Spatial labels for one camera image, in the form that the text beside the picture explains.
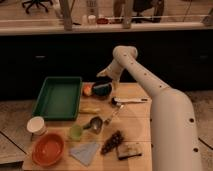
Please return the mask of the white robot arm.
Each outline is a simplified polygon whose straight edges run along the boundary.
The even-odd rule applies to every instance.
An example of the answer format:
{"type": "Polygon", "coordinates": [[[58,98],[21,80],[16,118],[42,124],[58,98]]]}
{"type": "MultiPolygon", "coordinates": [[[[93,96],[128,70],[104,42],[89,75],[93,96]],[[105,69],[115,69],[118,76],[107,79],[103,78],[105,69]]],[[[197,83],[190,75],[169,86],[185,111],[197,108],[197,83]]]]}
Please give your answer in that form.
{"type": "Polygon", "coordinates": [[[116,46],[112,54],[112,62],[97,76],[108,76],[118,85],[126,69],[152,99],[153,171],[203,171],[195,112],[189,97],[137,62],[136,47],[116,46]]]}

